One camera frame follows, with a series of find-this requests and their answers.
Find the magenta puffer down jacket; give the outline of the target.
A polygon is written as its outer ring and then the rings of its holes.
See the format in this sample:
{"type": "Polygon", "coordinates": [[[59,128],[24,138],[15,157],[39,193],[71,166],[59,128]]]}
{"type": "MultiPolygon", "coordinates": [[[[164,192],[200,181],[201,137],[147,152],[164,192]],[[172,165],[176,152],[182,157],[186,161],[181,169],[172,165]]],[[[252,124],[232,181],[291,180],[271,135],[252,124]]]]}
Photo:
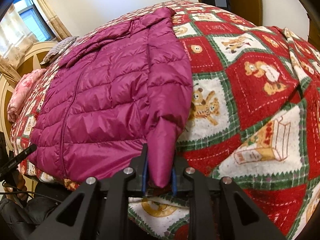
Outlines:
{"type": "Polygon", "coordinates": [[[104,179],[148,147],[150,180],[170,180],[193,93],[191,65],[162,7],[99,30],[59,62],[29,160],[57,179],[104,179]]]}

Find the pink floral folded quilt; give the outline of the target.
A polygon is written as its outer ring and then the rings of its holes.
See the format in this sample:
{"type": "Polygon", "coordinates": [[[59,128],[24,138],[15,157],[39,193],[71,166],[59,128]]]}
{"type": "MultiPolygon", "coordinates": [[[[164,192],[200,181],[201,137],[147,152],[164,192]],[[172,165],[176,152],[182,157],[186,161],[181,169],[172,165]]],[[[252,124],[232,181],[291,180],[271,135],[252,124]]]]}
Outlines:
{"type": "Polygon", "coordinates": [[[38,79],[46,72],[46,69],[36,69],[31,73],[23,75],[14,89],[12,97],[7,106],[7,118],[9,122],[15,122],[24,107],[38,79]]]}

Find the cream wooden headboard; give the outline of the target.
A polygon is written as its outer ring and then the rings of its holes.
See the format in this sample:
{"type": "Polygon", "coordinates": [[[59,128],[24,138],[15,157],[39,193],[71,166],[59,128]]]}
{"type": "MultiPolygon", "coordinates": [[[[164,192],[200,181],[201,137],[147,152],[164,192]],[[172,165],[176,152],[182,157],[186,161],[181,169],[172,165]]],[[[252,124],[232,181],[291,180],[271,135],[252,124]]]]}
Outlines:
{"type": "MultiPolygon", "coordinates": [[[[44,68],[44,66],[40,65],[40,62],[44,59],[48,51],[50,51],[56,44],[57,42],[55,41],[37,42],[33,44],[27,51],[24,58],[21,59],[17,68],[18,74],[23,76],[35,69],[44,68]]],[[[12,86],[3,75],[1,75],[1,132],[4,133],[7,152],[13,150],[13,146],[9,138],[12,124],[7,119],[7,106],[13,92],[14,86],[12,86]]]]}

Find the sheer patterned curtain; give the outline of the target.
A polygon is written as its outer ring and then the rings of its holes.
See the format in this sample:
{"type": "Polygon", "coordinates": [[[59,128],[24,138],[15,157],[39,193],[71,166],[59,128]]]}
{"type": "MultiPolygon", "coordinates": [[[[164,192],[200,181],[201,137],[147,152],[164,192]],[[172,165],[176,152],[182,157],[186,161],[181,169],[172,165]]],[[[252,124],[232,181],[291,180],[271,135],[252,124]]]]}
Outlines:
{"type": "Polygon", "coordinates": [[[1,73],[17,84],[21,76],[17,72],[21,59],[29,48],[37,42],[36,36],[23,22],[12,4],[1,20],[1,73]]]}

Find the striped grey pillow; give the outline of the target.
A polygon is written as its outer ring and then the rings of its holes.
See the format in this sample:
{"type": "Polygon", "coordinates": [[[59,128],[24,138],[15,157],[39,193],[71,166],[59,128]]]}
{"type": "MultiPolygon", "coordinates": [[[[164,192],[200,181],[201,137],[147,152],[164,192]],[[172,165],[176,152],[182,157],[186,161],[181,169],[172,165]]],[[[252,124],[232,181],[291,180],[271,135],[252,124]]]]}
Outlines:
{"type": "Polygon", "coordinates": [[[76,40],[78,36],[67,37],[64,40],[56,44],[43,58],[40,65],[52,63],[55,61],[65,50],[67,50],[76,40]]]}

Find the beige floral curtain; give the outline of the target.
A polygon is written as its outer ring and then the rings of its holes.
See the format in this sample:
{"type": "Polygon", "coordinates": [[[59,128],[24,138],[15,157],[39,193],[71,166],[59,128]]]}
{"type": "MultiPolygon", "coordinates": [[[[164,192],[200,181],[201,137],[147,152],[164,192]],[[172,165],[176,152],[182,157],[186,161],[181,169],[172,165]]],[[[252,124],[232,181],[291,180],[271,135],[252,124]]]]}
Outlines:
{"type": "Polygon", "coordinates": [[[62,41],[65,38],[71,37],[71,33],[62,23],[55,11],[49,5],[46,0],[32,0],[36,9],[47,23],[50,30],[56,36],[58,41],[62,41]]]}

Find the window with blue frame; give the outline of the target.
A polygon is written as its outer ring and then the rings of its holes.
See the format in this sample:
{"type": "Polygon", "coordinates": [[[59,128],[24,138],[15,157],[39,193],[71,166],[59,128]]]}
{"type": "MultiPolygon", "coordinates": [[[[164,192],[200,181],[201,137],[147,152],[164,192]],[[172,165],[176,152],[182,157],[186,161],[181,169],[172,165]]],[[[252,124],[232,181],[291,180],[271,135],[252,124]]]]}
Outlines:
{"type": "Polygon", "coordinates": [[[39,42],[52,41],[55,35],[32,0],[14,0],[15,9],[39,42]]]}

